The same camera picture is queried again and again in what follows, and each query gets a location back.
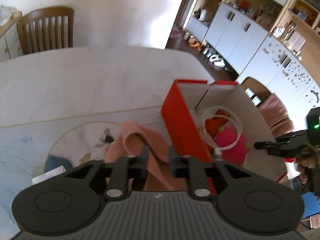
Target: red box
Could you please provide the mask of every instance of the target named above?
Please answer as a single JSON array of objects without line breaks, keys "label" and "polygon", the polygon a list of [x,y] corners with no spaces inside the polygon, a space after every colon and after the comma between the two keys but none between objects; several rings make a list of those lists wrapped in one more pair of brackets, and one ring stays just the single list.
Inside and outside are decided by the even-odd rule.
[{"label": "red box", "polygon": [[209,150],[198,128],[199,112],[212,106],[224,106],[241,120],[243,133],[251,147],[244,168],[276,181],[286,172],[282,158],[256,150],[255,142],[275,141],[268,125],[243,88],[234,82],[207,84],[204,80],[175,80],[161,108],[165,125],[179,155],[197,156],[211,162]]}]

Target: chair backrest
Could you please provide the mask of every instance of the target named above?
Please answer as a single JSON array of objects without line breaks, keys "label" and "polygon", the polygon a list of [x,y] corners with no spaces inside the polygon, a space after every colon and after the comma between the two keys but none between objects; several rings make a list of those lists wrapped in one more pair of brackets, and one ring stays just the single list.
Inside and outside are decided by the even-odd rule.
[{"label": "chair backrest", "polygon": [[250,97],[251,100],[254,100],[256,97],[260,99],[261,102],[257,107],[264,103],[272,94],[264,85],[252,77],[247,77],[241,85],[244,90],[250,89],[253,92],[253,95]]},{"label": "chair backrest", "polygon": [[18,20],[18,33],[23,53],[73,46],[72,8],[54,6],[33,11]]}]

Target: dark wooden floor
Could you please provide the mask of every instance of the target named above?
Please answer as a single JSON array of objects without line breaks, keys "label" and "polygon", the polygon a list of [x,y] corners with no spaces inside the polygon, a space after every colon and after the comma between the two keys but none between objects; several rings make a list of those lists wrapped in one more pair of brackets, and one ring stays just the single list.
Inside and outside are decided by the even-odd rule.
[{"label": "dark wooden floor", "polygon": [[213,65],[201,52],[199,52],[195,48],[190,47],[189,44],[185,40],[183,40],[183,38],[169,38],[166,49],[175,49],[191,53],[207,69],[214,80],[235,81],[238,77],[238,74],[228,64],[226,65],[226,69],[230,69],[230,71],[227,71],[225,68],[220,68]]}]

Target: pink towel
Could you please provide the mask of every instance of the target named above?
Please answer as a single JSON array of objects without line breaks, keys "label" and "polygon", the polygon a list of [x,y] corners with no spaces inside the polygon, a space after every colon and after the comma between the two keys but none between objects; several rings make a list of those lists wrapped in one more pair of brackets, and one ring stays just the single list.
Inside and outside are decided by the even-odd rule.
[{"label": "pink towel", "polygon": [[266,120],[274,137],[294,131],[287,109],[275,94],[272,94],[263,102],[259,107],[259,111]]},{"label": "pink towel", "polygon": [[143,190],[185,190],[185,179],[175,179],[171,175],[168,145],[161,134],[136,122],[128,121],[122,124],[121,133],[109,147],[104,149],[106,163],[116,162],[124,155],[139,155],[144,145],[148,145],[152,151],[148,153],[149,175]]}]

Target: pink plush toy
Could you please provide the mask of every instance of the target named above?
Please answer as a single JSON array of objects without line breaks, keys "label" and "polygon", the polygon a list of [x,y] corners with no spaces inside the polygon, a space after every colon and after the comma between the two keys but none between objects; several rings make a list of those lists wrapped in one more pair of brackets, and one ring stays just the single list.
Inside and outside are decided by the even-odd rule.
[{"label": "pink plush toy", "polygon": [[[237,131],[234,126],[228,128],[221,127],[216,135],[215,141],[218,147],[226,147],[232,144],[236,138]],[[249,153],[247,141],[247,138],[242,134],[238,143],[233,148],[222,151],[222,158],[233,164],[242,166]]]}]

